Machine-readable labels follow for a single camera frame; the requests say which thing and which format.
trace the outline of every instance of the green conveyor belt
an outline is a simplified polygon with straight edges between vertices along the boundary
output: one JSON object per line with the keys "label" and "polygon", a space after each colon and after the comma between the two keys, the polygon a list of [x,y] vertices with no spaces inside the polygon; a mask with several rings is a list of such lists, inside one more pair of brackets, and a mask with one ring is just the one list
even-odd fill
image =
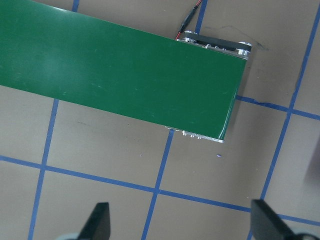
{"label": "green conveyor belt", "polygon": [[0,1],[0,85],[223,140],[246,60],[30,0]]}

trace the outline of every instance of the cable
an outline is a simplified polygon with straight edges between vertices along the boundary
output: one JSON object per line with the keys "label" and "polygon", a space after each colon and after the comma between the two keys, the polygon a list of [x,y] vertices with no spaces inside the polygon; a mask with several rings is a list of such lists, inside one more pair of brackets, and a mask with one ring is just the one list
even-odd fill
{"label": "cable", "polygon": [[189,14],[185,17],[183,22],[181,23],[181,26],[179,27],[178,34],[176,35],[174,40],[177,40],[180,36],[180,34],[186,29],[186,27],[189,25],[191,19],[196,13],[197,8],[202,3],[202,0],[198,0],[198,2],[193,6],[192,10],[189,12]]}

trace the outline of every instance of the blue tape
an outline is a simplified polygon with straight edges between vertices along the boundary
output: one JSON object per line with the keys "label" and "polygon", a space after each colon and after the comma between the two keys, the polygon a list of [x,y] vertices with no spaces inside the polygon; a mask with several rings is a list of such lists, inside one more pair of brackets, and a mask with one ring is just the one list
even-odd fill
{"label": "blue tape", "polygon": [[38,182],[36,185],[36,191],[35,191],[35,197],[34,197],[34,203],[33,203],[33,209],[32,209],[32,215],[31,215],[31,221],[30,221],[30,227],[29,227],[29,233],[28,233],[28,240],[32,240],[34,237],[34,231],[35,231],[35,225],[36,225],[36,221],[37,221],[40,196],[41,196],[42,186],[43,186],[44,177],[45,177],[45,166],[46,166],[47,160],[48,160],[48,154],[49,154],[49,150],[50,150],[52,133],[54,131],[55,120],[56,120],[56,115],[57,115],[57,110],[58,110],[58,104],[59,104],[59,100],[54,99],[53,105],[52,105],[52,110],[51,110],[49,127],[48,127],[48,131],[47,131],[46,139],[45,139],[45,144],[44,144],[42,162],[40,165],[39,178],[38,178]]}
{"label": "blue tape", "polygon": [[266,180],[264,182],[264,186],[263,186],[262,193],[261,193],[261,196],[260,196],[261,199],[264,199],[266,197],[266,193],[268,191],[268,187],[269,187],[269,184],[270,184],[270,181],[271,181],[271,177],[273,175],[273,172],[274,172],[274,169],[275,169],[275,166],[276,166],[276,163],[277,163],[279,152],[280,152],[282,143],[284,141],[284,137],[285,137],[285,134],[286,134],[289,122],[290,122],[290,117],[291,117],[291,114],[293,112],[293,108],[295,106],[295,102],[296,102],[296,99],[297,99],[297,96],[298,96],[298,92],[299,92],[299,89],[300,89],[300,86],[301,86],[301,82],[302,82],[302,79],[304,77],[304,73],[305,73],[305,70],[306,70],[306,67],[307,67],[308,58],[309,58],[310,51],[311,51],[311,48],[312,48],[312,45],[313,45],[313,42],[314,42],[314,39],[315,39],[317,27],[318,27],[318,24],[319,24],[319,19],[320,19],[320,5],[318,7],[318,10],[317,10],[317,13],[316,13],[316,16],[315,16],[315,19],[314,19],[313,27],[312,27],[312,30],[311,30],[311,33],[310,33],[308,45],[307,45],[307,48],[305,50],[305,54],[304,54],[304,58],[303,58],[302,67],[301,67],[301,71],[300,71],[300,74],[299,74],[299,78],[298,78],[298,81],[296,83],[295,90],[294,90],[294,92],[292,94],[290,105],[289,105],[289,108],[288,108],[287,114],[286,114],[286,119],[285,119],[285,121],[283,123],[281,134],[280,134],[278,143],[276,145],[276,149],[275,149],[272,161],[271,161],[271,165],[270,165],[268,174],[266,176]]}
{"label": "blue tape", "polygon": [[72,4],[72,12],[78,12],[78,7],[79,7],[79,1],[80,0],[73,0],[73,4]]}
{"label": "blue tape", "polygon": [[287,216],[287,215],[282,215],[278,214],[278,216],[284,220],[290,220],[293,222],[298,222],[302,224],[309,224],[309,225],[314,225],[314,226],[319,226],[320,227],[320,222],[319,221],[313,221],[313,220],[308,220],[300,217],[294,217],[294,216]]}
{"label": "blue tape", "polygon": [[303,57],[303,62],[302,62],[299,78],[298,78],[298,81],[296,82],[295,90],[294,90],[294,92],[292,94],[292,98],[291,98],[291,102],[290,102],[290,106],[289,106],[290,109],[293,109],[294,105],[296,103],[296,99],[297,99],[298,92],[299,92],[299,89],[300,89],[300,86],[301,86],[301,82],[302,82],[302,79],[304,78],[304,74],[305,74],[305,71],[306,71],[306,68],[307,68],[307,64],[308,64],[311,48],[312,48],[312,45],[313,45],[314,40],[315,40],[317,28],[318,28],[318,25],[319,25],[319,19],[320,19],[320,4],[318,6],[318,10],[317,10],[317,13],[315,15],[314,23],[313,23],[313,26],[312,26],[312,29],[311,29],[309,41],[308,41],[308,44],[306,46],[306,50],[305,50],[305,54],[304,54],[304,57]]}
{"label": "blue tape", "polygon": [[292,114],[299,115],[299,116],[302,116],[302,117],[306,117],[306,118],[309,118],[309,119],[320,120],[320,115],[309,113],[309,112],[305,112],[305,111],[300,111],[300,110],[296,110],[296,109],[292,110]]}
{"label": "blue tape", "polygon": [[2,156],[2,155],[0,155],[0,161],[5,161],[8,163],[18,164],[18,165],[27,166],[27,167],[36,168],[36,169],[40,169],[42,166],[39,163],[24,161],[24,160]]}
{"label": "blue tape", "polygon": [[149,207],[149,210],[148,210],[148,214],[146,216],[146,220],[145,220],[145,224],[144,224],[141,240],[146,240],[147,235],[148,235],[151,218],[153,216],[154,209],[155,209],[155,206],[156,206],[157,196],[158,196],[158,193],[160,191],[159,188],[160,188],[162,177],[164,175],[164,171],[165,171],[165,167],[166,167],[166,163],[167,163],[167,158],[168,158],[168,155],[169,155],[170,146],[171,146],[171,143],[172,143],[172,139],[174,137],[174,133],[175,133],[175,130],[170,129],[168,138],[166,140],[166,144],[165,144],[165,148],[164,148],[164,152],[163,152],[162,161],[161,161],[161,165],[160,165],[160,168],[159,168],[158,176],[156,178],[154,193],[153,193],[153,196],[152,196],[152,199],[151,199],[151,202],[150,202],[150,207]]}
{"label": "blue tape", "polygon": [[251,240],[252,239],[252,232],[249,231],[248,236],[246,237],[246,240]]}
{"label": "blue tape", "polygon": [[195,26],[195,30],[194,30],[194,32],[197,34],[200,33],[201,25],[202,25],[202,22],[203,22],[204,16],[205,16],[207,3],[208,3],[208,0],[203,0],[201,3],[201,8],[200,8],[200,12],[198,15],[198,20],[196,21],[196,26]]}
{"label": "blue tape", "polygon": [[[0,161],[5,161],[5,162],[8,162],[8,163],[18,164],[18,165],[27,166],[27,167],[36,168],[36,169],[41,169],[42,168],[42,165],[38,164],[38,163],[19,160],[19,159],[16,159],[16,158],[11,158],[11,157],[2,156],[2,155],[0,155]],[[59,174],[65,174],[65,175],[70,175],[70,176],[74,176],[74,177],[94,180],[94,181],[98,181],[98,182],[119,185],[119,186],[123,186],[123,187],[127,187],[127,188],[132,188],[132,189],[142,190],[142,191],[146,191],[146,192],[151,192],[151,193],[155,193],[156,192],[157,194],[160,194],[160,195],[165,195],[165,196],[170,196],[170,197],[174,197],[174,198],[190,200],[190,201],[198,202],[198,203],[214,205],[214,206],[217,206],[217,207],[223,207],[223,208],[228,208],[228,209],[233,209],[233,210],[239,210],[239,211],[248,212],[248,213],[251,211],[250,208],[248,208],[248,207],[243,207],[243,206],[233,205],[233,204],[224,203],[224,202],[220,202],[220,201],[214,201],[214,200],[210,200],[210,199],[205,199],[205,198],[185,195],[185,194],[176,193],[176,192],[172,192],[172,191],[166,191],[166,190],[155,191],[155,188],[152,188],[152,187],[137,185],[137,184],[133,184],[133,183],[129,183],[129,182],[118,181],[118,180],[114,180],[114,179],[110,179],[110,178],[105,178],[105,177],[85,174],[85,173],[71,171],[71,170],[58,168],[58,167],[53,167],[53,166],[45,166],[45,170],[46,171],[50,171],[50,172],[59,173]],[[155,203],[156,203],[156,199],[154,197],[152,197],[151,204],[152,204],[153,208],[154,208]],[[314,226],[320,226],[320,222],[318,222],[318,221],[308,220],[308,219],[294,217],[294,216],[282,215],[282,214],[279,214],[278,216],[280,218],[284,219],[284,220],[290,220],[290,221],[293,221],[293,222],[309,224],[309,225],[314,225]]]}
{"label": "blue tape", "polygon": [[54,125],[55,125],[55,121],[56,121],[58,105],[59,105],[59,100],[58,99],[54,99],[53,100],[52,110],[51,110],[51,117],[50,117],[48,132],[46,134],[46,139],[45,139],[45,144],[44,144],[44,151],[43,151],[43,156],[42,156],[42,164],[43,165],[47,164],[48,154],[49,154],[50,144],[51,144],[51,139],[52,139],[52,134],[54,132]]}
{"label": "blue tape", "polygon": [[138,185],[130,182],[125,182],[125,181],[120,181],[120,180],[115,180],[111,178],[106,178],[102,176],[95,176],[91,174],[86,174],[78,171],[72,171],[72,170],[67,170],[59,167],[54,167],[54,166],[45,166],[45,170],[49,172],[54,172],[58,174],[65,174],[65,175],[70,175],[78,178],[83,178],[83,179],[89,179],[89,180],[94,180],[97,182],[103,182],[103,183],[108,183],[108,184],[113,184],[113,185],[118,185],[118,186],[123,186],[131,189],[137,189],[137,190],[142,190],[146,192],[154,192],[154,189],[152,187],[148,186],[143,186],[143,185]]}
{"label": "blue tape", "polygon": [[185,195],[185,194],[172,192],[172,191],[160,190],[159,194],[174,197],[174,198],[179,198],[179,199],[190,200],[193,202],[214,205],[214,206],[223,207],[223,208],[227,208],[227,209],[243,211],[243,212],[247,212],[247,213],[250,213],[250,211],[251,211],[251,209],[249,207],[233,205],[233,204],[229,204],[229,203],[225,203],[225,202],[221,202],[221,201],[209,200],[206,198]]}
{"label": "blue tape", "polygon": [[288,108],[285,107],[285,106],[273,104],[273,103],[270,103],[270,102],[260,102],[260,101],[257,101],[257,100],[255,100],[253,98],[246,97],[246,96],[237,95],[235,97],[235,99],[237,99],[239,101],[242,101],[242,102],[246,102],[246,103],[250,103],[250,104],[255,104],[255,105],[259,105],[259,106],[263,106],[263,107],[279,110],[279,111],[282,111],[282,112],[287,112],[288,111]]}
{"label": "blue tape", "polygon": [[288,125],[289,125],[289,122],[290,122],[290,116],[291,116],[290,113],[286,114],[286,118],[285,118],[285,121],[284,121],[283,126],[282,126],[280,137],[279,137],[278,143],[277,143],[275,151],[274,151],[274,155],[273,155],[270,167],[269,167],[269,171],[268,171],[268,174],[266,176],[266,179],[265,179],[265,182],[264,182],[264,186],[262,188],[260,199],[265,199],[265,197],[266,197],[266,194],[267,194],[267,191],[268,191],[268,187],[269,187],[269,184],[270,184],[270,181],[271,181],[271,177],[272,177],[272,175],[274,173],[275,166],[276,166],[276,163],[277,163],[277,160],[278,160],[278,156],[279,156],[279,153],[280,153],[280,150],[281,150],[281,147],[282,147],[282,143],[284,142],[284,138],[285,138],[285,135],[286,135],[286,132],[287,132],[287,129],[288,129]]}

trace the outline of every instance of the floor tile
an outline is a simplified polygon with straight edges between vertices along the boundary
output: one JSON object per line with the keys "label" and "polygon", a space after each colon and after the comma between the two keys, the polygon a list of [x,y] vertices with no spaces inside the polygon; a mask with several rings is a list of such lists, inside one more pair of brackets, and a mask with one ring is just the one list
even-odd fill
{"label": "floor tile", "polygon": [[200,34],[252,43],[239,94],[288,107],[318,5],[318,0],[208,1]]}
{"label": "floor tile", "polygon": [[33,0],[34,2],[50,5],[56,8],[72,10],[73,0]]}
{"label": "floor tile", "polygon": [[[180,24],[196,2],[195,0],[81,0],[78,13],[173,39]],[[188,29],[195,30],[199,10],[200,8]]]}
{"label": "floor tile", "polygon": [[260,197],[285,113],[239,101],[235,108],[224,143],[174,135],[162,190],[244,207]]}
{"label": "floor tile", "polygon": [[0,155],[41,163],[53,99],[0,86]]}
{"label": "floor tile", "polygon": [[320,121],[292,115],[266,201],[279,214],[320,222]]}
{"label": "floor tile", "polygon": [[59,102],[47,164],[154,187],[168,129]]}
{"label": "floor tile", "polygon": [[27,239],[39,170],[0,161],[0,239]]}
{"label": "floor tile", "polygon": [[295,109],[320,115],[320,27],[317,29],[313,46],[305,69],[301,87],[294,105]]}
{"label": "floor tile", "polygon": [[147,240],[246,239],[248,212],[158,195]]}
{"label": "floor tile", "polygon": [[151,197],[150,192],[46,171],[33,240],[80,232],[101,202],[109,202],[110,240],[139,240]]}

